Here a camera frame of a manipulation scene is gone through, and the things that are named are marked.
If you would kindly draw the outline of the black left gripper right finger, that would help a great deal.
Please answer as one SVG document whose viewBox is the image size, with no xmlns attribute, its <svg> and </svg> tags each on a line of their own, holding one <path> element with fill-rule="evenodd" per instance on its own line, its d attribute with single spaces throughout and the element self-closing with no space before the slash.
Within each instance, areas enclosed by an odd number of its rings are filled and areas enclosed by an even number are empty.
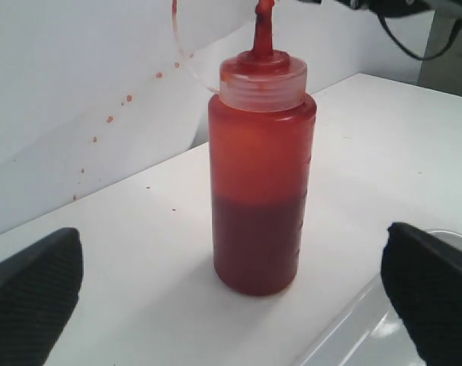
<svg viewBox="0 0 462 366">
<path fill-rule="evenodd" d="M 380 277 L 419 357 L 428 365 L 462 365 L 462 251 L 396 222 Z"/>
</svg>

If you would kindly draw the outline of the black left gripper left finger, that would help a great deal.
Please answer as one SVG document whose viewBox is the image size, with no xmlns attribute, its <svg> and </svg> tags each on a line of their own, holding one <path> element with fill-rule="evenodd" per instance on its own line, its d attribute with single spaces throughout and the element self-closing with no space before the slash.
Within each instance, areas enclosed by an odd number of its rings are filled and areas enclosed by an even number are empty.
<svg viewBox="0 0 462 366">
<path fill-rule="evenodd" d="M 79 231 L 62 228 L 0 262 L 0 365 L 43 365 L 79 301 Z"/>
</svg>

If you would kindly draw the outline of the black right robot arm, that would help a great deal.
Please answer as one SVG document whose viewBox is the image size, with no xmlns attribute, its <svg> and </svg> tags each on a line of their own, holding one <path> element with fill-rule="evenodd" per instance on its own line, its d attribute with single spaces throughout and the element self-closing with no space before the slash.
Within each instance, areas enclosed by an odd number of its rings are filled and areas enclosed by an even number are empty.
<svg viewBox="0 0 462 366">
<path fill-rule="evenodd" d="M 351 10 L 368 10 L 385 18 L 403 18 L 426 11 L 462 18 L 462 1 L 456 0 L 337 0 Z"/>
</svg>

